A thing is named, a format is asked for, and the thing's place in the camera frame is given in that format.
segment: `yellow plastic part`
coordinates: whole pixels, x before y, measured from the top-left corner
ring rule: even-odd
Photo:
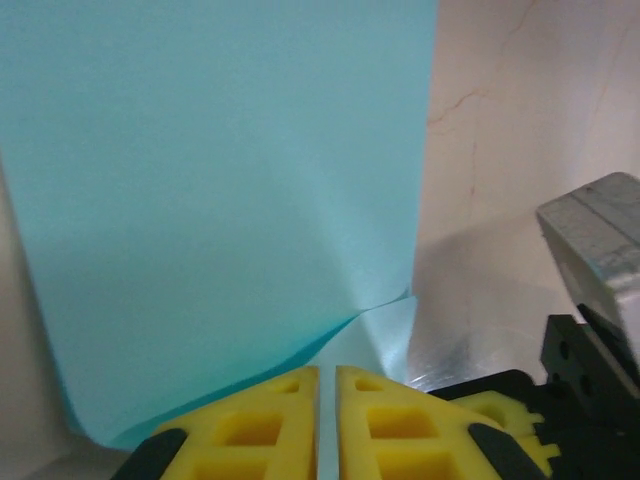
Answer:
[[[317,384],[299,368],[163,424],[188,437],[162,480],[315,480]]]
[[[467,432],[471,423],[504,430],[491,415],[355,367],[338,367],[336,382],[341,480],[500,480]],[[542,457],[532,458],[550,473]]]
[[[531,413],[525,404],[492,390],[457,398],[452,403],[495,420],[505,432],[515,437],[544,474],[551,476],[548,459],[559,456],[560,449],[555,444],[540,445],[534,424],[544,422],[542,415]]]

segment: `white marble wall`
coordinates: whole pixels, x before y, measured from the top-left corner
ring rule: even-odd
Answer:
[[[442,0],[438,22],[414,385],[541,379],[546,316],[572,307],[533,211],[640,174],[640,2]]]

